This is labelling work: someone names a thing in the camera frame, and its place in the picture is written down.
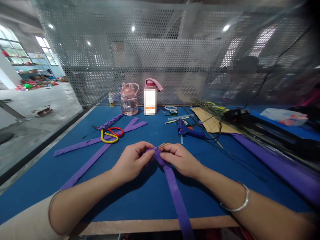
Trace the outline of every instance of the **ceiling light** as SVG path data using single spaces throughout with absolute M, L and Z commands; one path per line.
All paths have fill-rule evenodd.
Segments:
M 225 25 L 224 28 L 223 28 L 223 31 L 227 31 L 229 29 L 230 25 Z

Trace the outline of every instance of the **pink water bottle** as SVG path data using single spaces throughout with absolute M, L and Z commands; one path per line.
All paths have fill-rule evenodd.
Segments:
M 122 83 L 121 89 L 121 111 L 124 115 L 133 116 L 138 113 L 138 100 L 139 85 L 136 83 Z
M 157 91 L 160 92 L 163 87 L 153 79 L 146 79 L 144 85 L 144 115 L 155 115 L 157 113 Z

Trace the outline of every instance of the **wooden table edge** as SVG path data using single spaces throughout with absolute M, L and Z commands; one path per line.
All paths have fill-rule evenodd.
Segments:
M 299 213 L 304 218 L 314 222 L 314 213 Z M 216 217 L 190 218 L 193 229 L 238 227 L 237 222 L 228 215 Z M 157 220 L 121 220 L 103 222 L 80 222 L 72 231 L 75 235 L 104 235 L 135 232 L 161 232 L 180 230 L 178 219 L 157 219 Z

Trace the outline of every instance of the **braided purple strip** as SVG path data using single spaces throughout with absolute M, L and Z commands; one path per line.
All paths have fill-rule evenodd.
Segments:
M 108 128 L 112 123 L 118 121 L 121 117 L 123 116 L 123 114 L 119 114 L 118 116 L 112 118 L 110 121 L 106 122 L 105 124 L 103 124 L 101 127 L 99 127 L 99 131 L 101 131 L 102 129 L 106 129 Z

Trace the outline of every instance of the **glue gun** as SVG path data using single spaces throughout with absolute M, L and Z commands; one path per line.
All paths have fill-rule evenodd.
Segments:
M 178 133 L 179 135 L 182 135 L 184 137 L 186 135 L 190 135 L 192 137 L 199 138 L 199 139 L 204 139 L 206 135 L 204 132 L 197 132 L 192 130 L 192 128 L 190 130 L 188 127 L 184 125 L 184 122 L 182 119 L 179 119 L 178 121 Z

